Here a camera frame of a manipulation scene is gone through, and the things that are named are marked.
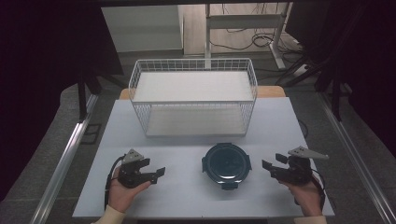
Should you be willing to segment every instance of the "white tabletop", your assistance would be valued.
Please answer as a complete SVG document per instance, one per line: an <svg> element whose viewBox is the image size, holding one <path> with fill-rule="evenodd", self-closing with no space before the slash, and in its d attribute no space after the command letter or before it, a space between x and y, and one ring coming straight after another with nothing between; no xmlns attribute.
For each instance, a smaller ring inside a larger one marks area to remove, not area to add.
<svg viewBox="0 0 396 224"><path fill-rule="evenodd" d="M201 159L216 143L231 142L249 155L252 171L238 189L222 190L206 173ZM289 98L257 99L245 137L147 138L131 102L114 104L73 217L100 217L104 212L106 176L113 162L131 147L151 158L142 173L166 167L157 185L150 186L127 211L133 218L271 218L302 216L286 187L262 169L262 160L287 167L275 154L306 147ZM333 216L329 201L325 216Z"/></svg>

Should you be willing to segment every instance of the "white wire basket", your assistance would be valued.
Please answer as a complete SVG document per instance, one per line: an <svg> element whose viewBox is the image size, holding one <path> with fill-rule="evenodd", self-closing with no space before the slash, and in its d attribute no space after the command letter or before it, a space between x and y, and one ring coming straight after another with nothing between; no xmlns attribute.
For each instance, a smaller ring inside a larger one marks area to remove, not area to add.
<svg viewBox="0 0 396 224"><path fill-rule="evenodd" d="M250 59L139 60L129 95L146 136L244 136L257 80Z"/></svg>

